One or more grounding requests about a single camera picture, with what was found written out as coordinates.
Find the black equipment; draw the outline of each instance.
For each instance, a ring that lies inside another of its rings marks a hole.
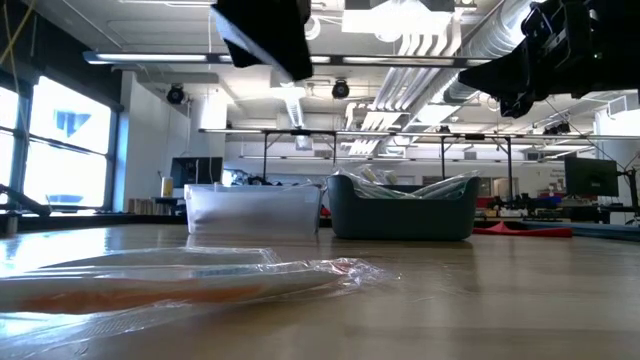
[[[182,105],[187,101],[182,84],[171,85],[171,89],[167,92],[167,101],[173,105]]]
[[[615,161],[565,158],[568,195],[618,196]]]
[[[171,177],[174,188],[187,184],[214,184],[222,179],[221,157],[173,158]]]
[[[218,0],[212,11],[236,67],[270,64],[293,81],[313,75],[304,31],[310,0]]]
[[[334,99],[344,99],[349,96],[349,85],[347,85],[347,80],[338,79],[336,80],[335,85],[333,85],[333,89],[331,90],[331,95],[333,95]]]
[[[459,76],[497,99],[502,116],[524,116],[552,94],[638,89],[640,1],[547,0],[531,8],[513,52]]]

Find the yellow cable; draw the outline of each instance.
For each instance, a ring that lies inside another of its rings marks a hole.
[[[33,12],[33,7],[37,1],[38,0],[31,1],[31,5],[29,5],[29,9],[27,9],[27,13],[24,14],[24,18],[22,18],[22,22],[20,22],[20,25],[18,25],[18,28],[16,29],[16,33],[13,34],[13,37],[9,41],[7,48],[4,49],[4,51],[2,52],[2,56],[0,56],[0,64],[4,63],[4,59],[7,57],[9,52],[13,50],[13,45],[16,43],[16,40],[18,39],[18,36],[20,36],[20,33],[22,33],[22,29],[27,24],[27,20],[29,20],[29,16]]]

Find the blue mat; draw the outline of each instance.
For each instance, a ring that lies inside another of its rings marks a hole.
[[[601,224],[546,223],[525,221],[528,229],[571,228],[574,236],[640,242],[640,227]]]

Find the dark green bin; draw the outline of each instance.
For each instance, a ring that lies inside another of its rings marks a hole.
[[[351,179],[327,179],[333,231],[345,239],[464,240],[473,231],[480,178],[471,178],[456,200],[358,197]]]

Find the window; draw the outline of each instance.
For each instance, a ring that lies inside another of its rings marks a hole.
[[[105,205],[111,109],[40,77],[33,90],[24,193],[53,206]]]
[[[13,165],[13,129],[18,119],[19,96],[0,88],[0,184],[9,186]],[[7,203],[7,196],[0,195],[0,204]]]
[[[13,129],[18,119],[18,94],[0,87],[0,126]]]
[[[106,154],[110,128],[109,107],[46,77],[33,88],[31,134]]]
[[[106,175],[104,156],[31,142],[24,192],[41,204],[101,207]]]

